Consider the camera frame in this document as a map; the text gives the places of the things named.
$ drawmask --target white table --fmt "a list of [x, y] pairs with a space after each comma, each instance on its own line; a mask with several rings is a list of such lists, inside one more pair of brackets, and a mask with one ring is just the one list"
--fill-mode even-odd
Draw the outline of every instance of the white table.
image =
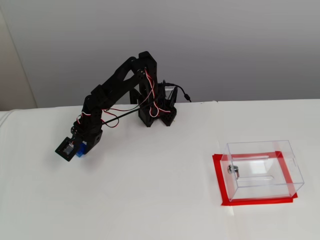
[[130, 114], [70, 162], [55, 149], [80, 106], [13, 112], [0, 128], [0, 239], [230, 239], [212, 161], [217, 104], [177, 104], [170, 127]]
[[289, 204], [233, 207], [239, 240], [320, 239], [320, 100], [219, 102], [226, 143], [289, 140], [304, 186]]
[[[13, 112], [0, 128], [0, 239], [320, 239], [320, 100], [176, 107], [170, 127], [147, 128], [136, 114], [104, 127], [71, 162], [54, 150], [81, 107]], [[290, 141], [305, 181], [299, 197], [220, 206], [211, 155], [228, 142], [268, 140]]]

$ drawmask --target small metal object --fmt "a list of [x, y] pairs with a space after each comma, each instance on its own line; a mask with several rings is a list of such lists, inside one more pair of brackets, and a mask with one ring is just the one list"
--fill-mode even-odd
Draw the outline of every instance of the small metal object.
[[236, 173], [236, 179], [240, 177], [239, 175], [239, 167], [238, 166], [232, 166], [231, 164], [228, 166], [228, 173]]

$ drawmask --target transparent acrylic box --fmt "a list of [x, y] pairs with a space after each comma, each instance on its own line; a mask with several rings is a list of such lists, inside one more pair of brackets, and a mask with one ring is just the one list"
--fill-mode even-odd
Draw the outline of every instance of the transparent acrylic box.
[[228, 143], [220, 164], [230, 201], [291, 198], [305, 183], [287, 140]]

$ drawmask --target black cable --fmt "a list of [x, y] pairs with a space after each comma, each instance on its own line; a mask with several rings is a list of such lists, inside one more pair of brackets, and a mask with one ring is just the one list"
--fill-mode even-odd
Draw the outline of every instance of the black cable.
[[184, 98], [185, 98], [187, 101], [189, 101], [190, 103], [192, 103], [192, 102], [191, 102], [191, 99], [190, 99], [190, 96], [189, 96], [188, 94], [186, 94], [185, 90], [184, 90], [182, 87], [180, 87], [180, 86], [177, 85], [177, 84], [168, 83], [168, 82], [166, 82], [165, 85], [168, 86], [168, 87], [169, 87], [169, 86], [175, 86], [175, 87], [180, 88], [181, 91], [182, 91], [183, 94], [184, 94]]

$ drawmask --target robotic arm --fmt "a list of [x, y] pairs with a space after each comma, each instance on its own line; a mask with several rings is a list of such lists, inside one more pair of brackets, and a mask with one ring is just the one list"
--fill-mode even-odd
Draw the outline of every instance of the robotic arm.
[[[134, 75], [125, 80], [129, 71]], [[174, 86], [169, 99], [166, 99], [165, 86]], [[155, 119], [161, 119], [166, 126], [170, 126], [177, 115], [174, 104], [178, 87], [165, 81], [158, 84], [157, 62], [149, 52], [141, 52], [138, 58], [130, 57], [104, 84], [98, 85], [85, 98], [81, 118], [77, 119], [71, 128], [72, 138], [66, 137], [55, 152], [68, 162], [76, 154], [79, 157], [87, 154], [100, 141], [102, 126], [111, 122], [102, 122], [102, 112], [108, 111], [127, 92], [130, 93], [130, 103], [139, 104], [139, 108], [134, 111], [138, 111], [140, 119], [147, 127], [151, 127]], [[184, 94], [184, 97], [190, 101], [187, 94]]]

